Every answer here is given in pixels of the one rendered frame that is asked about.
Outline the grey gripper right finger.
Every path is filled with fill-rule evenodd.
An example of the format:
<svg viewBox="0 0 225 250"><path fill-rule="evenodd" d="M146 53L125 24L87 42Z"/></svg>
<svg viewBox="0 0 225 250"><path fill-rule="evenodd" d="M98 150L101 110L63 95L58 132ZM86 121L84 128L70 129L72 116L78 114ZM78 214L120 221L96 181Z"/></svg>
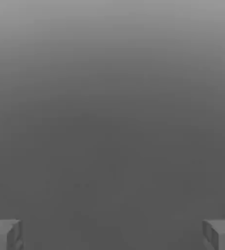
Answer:
<svg viewBox="0 0 225 250"><path fill-rule="evenodd" d="M225 219L202 221L205 250L225 250Z"/></svg>

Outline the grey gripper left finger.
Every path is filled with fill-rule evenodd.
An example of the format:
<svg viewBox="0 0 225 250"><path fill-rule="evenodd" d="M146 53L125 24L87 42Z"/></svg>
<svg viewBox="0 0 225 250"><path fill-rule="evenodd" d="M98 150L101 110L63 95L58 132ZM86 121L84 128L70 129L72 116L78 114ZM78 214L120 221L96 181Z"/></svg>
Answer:
<svg viewBox="0 0 225 250"><path fill-rule="evenodd" d="M24 250L22 220L0 219L0 250Z"/></svg>

